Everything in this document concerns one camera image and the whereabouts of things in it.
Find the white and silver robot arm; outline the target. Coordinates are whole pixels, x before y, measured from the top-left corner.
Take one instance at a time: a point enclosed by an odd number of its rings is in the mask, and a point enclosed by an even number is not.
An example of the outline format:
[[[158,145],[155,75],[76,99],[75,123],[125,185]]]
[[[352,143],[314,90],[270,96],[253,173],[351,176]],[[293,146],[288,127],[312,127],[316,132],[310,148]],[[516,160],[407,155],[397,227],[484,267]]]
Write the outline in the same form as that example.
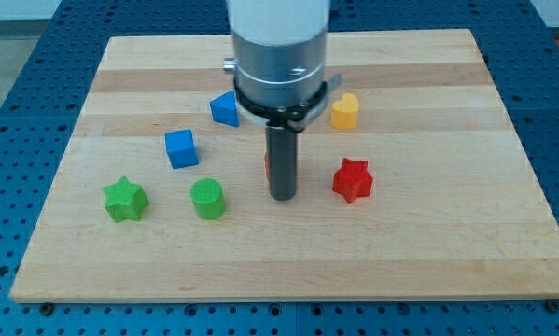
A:
[[[341,77],[325,80],[329,0],[228,0],[238,110],[262,127],[303,131]]]

